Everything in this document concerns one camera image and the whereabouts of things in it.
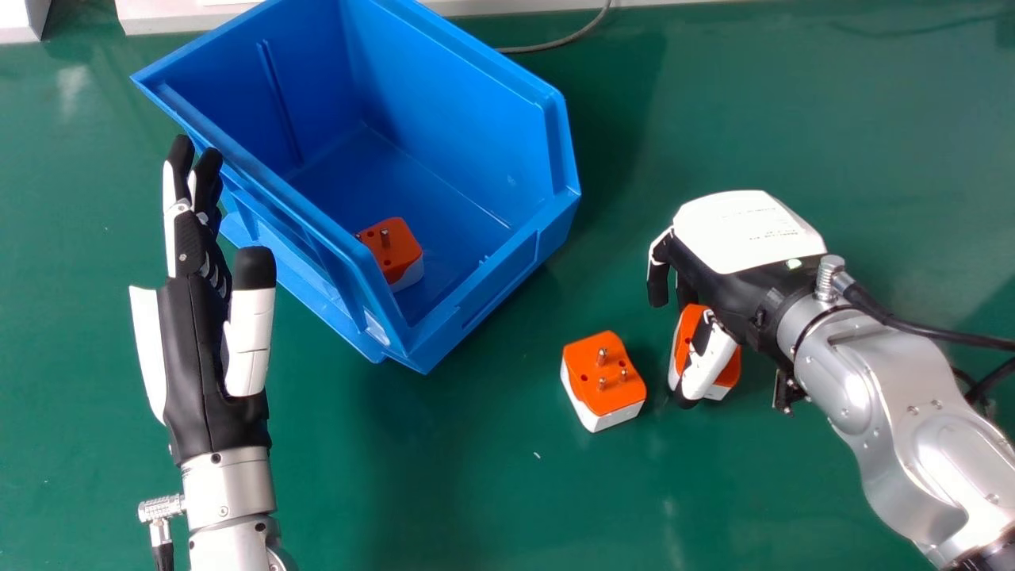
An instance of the gray cable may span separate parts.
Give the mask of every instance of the gray cable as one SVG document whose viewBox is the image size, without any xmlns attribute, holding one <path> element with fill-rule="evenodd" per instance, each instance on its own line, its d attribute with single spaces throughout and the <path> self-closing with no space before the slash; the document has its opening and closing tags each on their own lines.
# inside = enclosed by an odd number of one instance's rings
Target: gray cable
<svg viewBox="0 0 1015 571">
<path fill-rule="evenodd" d="M 514 46 L 511 48 L 497 48 L 497 51 L 501 54 L 529 54 L 532 52 L 542 52 L 544 50 L 552 50 L 553 48 L 559 48 L 565 44 L 570 44 L 571 42 L 582 38 L 586 33 L 592 31 L 594 27 L 599 25 L 599 22 L 606 17 L 606 12 L 610 11 L 610 6 L 613 4 L 613 0 L 606 0 L 606 4 L 603 5 L 603 9 L 599 10 L 596 17 L 592 18 L 592 21 L 585 24 L 585 27 L 571 33 L 569 35 L 564 35 L 559 40 L 554 40 L 552 42 L 546 42 L 544 44 L 536 44 L 533 46 Z"/>
</svg>

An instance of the adapter inside blue bin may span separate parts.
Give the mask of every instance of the adapter inside blue bin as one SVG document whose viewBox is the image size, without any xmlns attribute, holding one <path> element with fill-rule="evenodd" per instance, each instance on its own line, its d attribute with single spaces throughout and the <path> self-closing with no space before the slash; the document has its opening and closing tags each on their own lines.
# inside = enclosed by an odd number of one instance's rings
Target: adapter inside blue bin
<svg viewBox="0 0 1015 571">
<path fill-rule="evenodd" d="M 424 276 L 393 295 L 398 315 L 365 310 L 401 346 L 387 353 L 417 369 L 427 367 L 412 363 L 414 345 L 439 335 L 455 308 L 417 327 L 450 298 L 473 313 L 492 309 L 517 280 L 484 265 L 528 274 L 562 242 L 573 214 L 579 187 L 560 93 L 413 0 L 269 0 L 135 80 L 199 148 L 222 151 L 225 194 L 232 187 L 283 212 L 269 226 L 291 225 L 292 211 L 312 211 L 295 216 L 302 224 L 337 222 L 345 235 L 289 232 L 323 240 L 338 265 L 367 259 L 355 232 L 406 220 Z M 520 246 L 532 251 L 512 261 Z M 376 276 L 365 283 L 353 274 L 354 287 L 377 290 Z M 490 299 L 470 302 L 474 289 Z M 349 297 L 371 305 L 370 296 Z M 345 312 L 356 313 L 350 305 Z M 448 340 L 425 351 L 443 357 L 460 341 Z"/>
</svg>

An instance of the orange plug top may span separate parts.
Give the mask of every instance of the orange plug top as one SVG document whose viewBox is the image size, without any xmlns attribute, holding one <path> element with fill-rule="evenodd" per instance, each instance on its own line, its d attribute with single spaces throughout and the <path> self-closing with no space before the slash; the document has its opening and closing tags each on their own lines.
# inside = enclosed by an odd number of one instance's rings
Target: orange plug top
<svg viewBox="0 0 1015 571">
<path fill-rule="evenodd" d="M 684 311 L 680 314 L 680 325 L 677 327 L 677 343 L 673 349 L 674 363 L 676 364 L 678 374 L 682 375 L 684 369 L 687 368 L 694 330 L 701 324 L 702 316 L 707 309 L 707 307 L 702 305 L 687 304 L 684 307 Z M 733 357 L 730 359 L 730 364 L 726 366 L 726 369 L 723 369 L 723 372 L 719 374 L 719 377 L 713 384 L 728 389 L 736 386 L 737 381 L 740 380 L 740 350 L 741 348 L 738 346 L 733 353 Z"/>
<path fill-rule="evenodd" d="M 423 255 L 409 225 L 401 217 L 388 218 L 356 234 L 378 261 L 388 283 L 395 283 Z"/>
<path fill-rule="evenodd" d="M 645 381 L 631 365 L 623 342 L 613 332 L 564 346 L 563 361 L 576 399 L 597 417 L 646 399 Z"/>
</svg>

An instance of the bin floor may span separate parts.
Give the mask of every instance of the bin floor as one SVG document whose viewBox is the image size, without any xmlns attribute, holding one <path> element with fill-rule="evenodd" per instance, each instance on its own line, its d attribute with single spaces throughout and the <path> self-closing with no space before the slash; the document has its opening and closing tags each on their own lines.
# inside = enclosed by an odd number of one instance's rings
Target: bin floor
<svg viewBox="0 0 1015 571">
<path fill-rule="evenodd" d="M 405 218 L 423 248 L 423 278 L 395 300 L 415 326 L 506 240 L 511 229 L 369 127 L 343 137 L 288 182 L 349 232 Z"/>
</svg>

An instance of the robotic thumb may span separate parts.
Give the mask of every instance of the robotic thumb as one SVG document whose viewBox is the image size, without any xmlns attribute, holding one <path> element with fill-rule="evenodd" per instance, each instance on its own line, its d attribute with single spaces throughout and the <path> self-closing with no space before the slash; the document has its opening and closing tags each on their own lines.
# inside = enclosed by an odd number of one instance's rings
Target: robotic thumb
<svg viewBox="0 0 1015 571">
<path fill-rule="evenodd" d="M 225 392 L 251 397 L 264 390 L 275 317 L 275 256 L 263 245 L 243 247 L 232 265 L 229 319 L 222 325 L 228 352 Z"/>
</svg>

